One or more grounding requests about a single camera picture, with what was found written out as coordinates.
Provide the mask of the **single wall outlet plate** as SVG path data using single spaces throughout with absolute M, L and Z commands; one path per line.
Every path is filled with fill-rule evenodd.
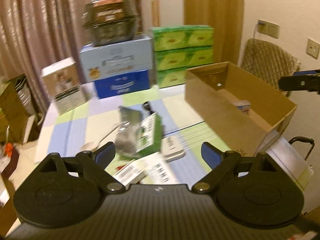
M 310 38 L 308 38 L 306 45 L 306 53 L 313 57 L 314 59 L 318 59 L 320 51 L 320 44 Z

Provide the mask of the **white and brown product box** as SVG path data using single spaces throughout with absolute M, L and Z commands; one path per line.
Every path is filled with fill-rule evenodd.
M 86 103 L 77 64 L 72 57 L 43 68 L 41 77 L 59 114 L 65 114 Z

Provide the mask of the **dark blue milk carton box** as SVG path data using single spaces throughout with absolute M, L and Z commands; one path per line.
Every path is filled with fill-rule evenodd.
M 140 70 L 100 79 L 93 82 L 100 99 L 137 92 L 150 88 L 149 71 Z

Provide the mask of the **silver foil pouch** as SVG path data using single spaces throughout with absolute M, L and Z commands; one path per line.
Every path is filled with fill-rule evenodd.
M 127 158 L 134 158 L 141 136 L 142 112 L 120 106 L 119 114 L 120 125 L 114 142 L 116 152 Z

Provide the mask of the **green and white small box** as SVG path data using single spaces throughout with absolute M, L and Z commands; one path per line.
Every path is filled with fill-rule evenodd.
M 139 159 L 159 152 L 162 140 L 162 120 L 157 113 L 153 113 L 142 121 L 140 140 L 134 158 Z

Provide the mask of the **white barcode medicine box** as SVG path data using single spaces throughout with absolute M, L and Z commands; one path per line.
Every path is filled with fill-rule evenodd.
M 159 152 L 128 162 L 113 175 L 113 178 L 122 183 L 126 189 L 131 184 L 138 183 L 148 185 L 179 183 L 169 164 Z

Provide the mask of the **green tissue pack stack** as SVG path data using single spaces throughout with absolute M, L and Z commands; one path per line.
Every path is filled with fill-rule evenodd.
M 151 28 L 159 88 L 185 83 L 188 68 L 213 63 L 214 28 L 179 25 Z

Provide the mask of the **brown cardboard box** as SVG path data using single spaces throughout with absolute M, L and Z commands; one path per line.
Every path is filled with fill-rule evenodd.
M 230 62 L 187 69 L 185 100 L 232 150 L 245 156 L 276 142 L 297 108 L 279 90 Z M 233 105 L 238 100 L 251 104 L 249 114 Z

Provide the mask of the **light blue milk carton box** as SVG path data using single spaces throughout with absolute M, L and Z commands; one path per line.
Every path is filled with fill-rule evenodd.
M 152 39 L 144 34 L 134 39 L 95 47 L 86 45 L 79 53 L 86 82 L 153 68 Z

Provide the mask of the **small blue white box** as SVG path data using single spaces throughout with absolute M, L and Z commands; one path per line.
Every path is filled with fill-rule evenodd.
M 233 105 L 245 114 L 249 114 L 251 109 L 251 104 L 247 100 L 238 100 L 234 102 Z

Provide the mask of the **small white case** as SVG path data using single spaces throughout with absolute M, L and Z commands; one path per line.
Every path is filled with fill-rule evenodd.
M 161 155 L 167 162 L 175 161 L 185 156 L 184 148 L 177 136 L 170 136 L 161 140 Z

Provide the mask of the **wooden door panel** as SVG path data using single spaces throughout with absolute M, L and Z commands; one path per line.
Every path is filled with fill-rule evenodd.
M 244 0 L 184 0 L 184 24 L 214 28 L 214 62 L 238 63 Z

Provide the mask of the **checkered tablecloth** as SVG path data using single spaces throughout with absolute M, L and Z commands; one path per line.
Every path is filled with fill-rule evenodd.
M 130 107 L 141 111 L 142 104 L 151 103 L 164 126 L 164 135 L 176 136 L 185 155 L 169 166 L 181 184 L 194 185 L 211 171 L 201 157 L 201 145 L 210 142 L 222 151 L 229 147 L 185 102 L 184 86 L 151 89 L 99 99 L 92 84 L 83 86 L 91 97 L 84 105 L 58 115 L 54 104 L 46 114 L 38 139 L 34 161 L 41 162 L 52 152 L 62 157 L 74 156 L 88 142 L 98 141 L 120 120 L 118 108 Z

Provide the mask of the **pink brown curtain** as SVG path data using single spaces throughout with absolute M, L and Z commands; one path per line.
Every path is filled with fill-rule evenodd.
M 90 42 L 83 28 L 85 5 L 96 0 L 1 0 L 1 76 L 27 77 L 33 102 L 46 112 L 49 96 L 44 90 L 44 67 L 72 57 Z M 140 0 L 130 0 L 139 10 Z

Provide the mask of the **quilted brown chair cushion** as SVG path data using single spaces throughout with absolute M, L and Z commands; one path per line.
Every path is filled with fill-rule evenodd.
M 264 80 L 278 89 L 283 76 L 291 76 L 300 70 L 301 62 L 280 46 L 256 38 L 245 44 L 240 68 Z

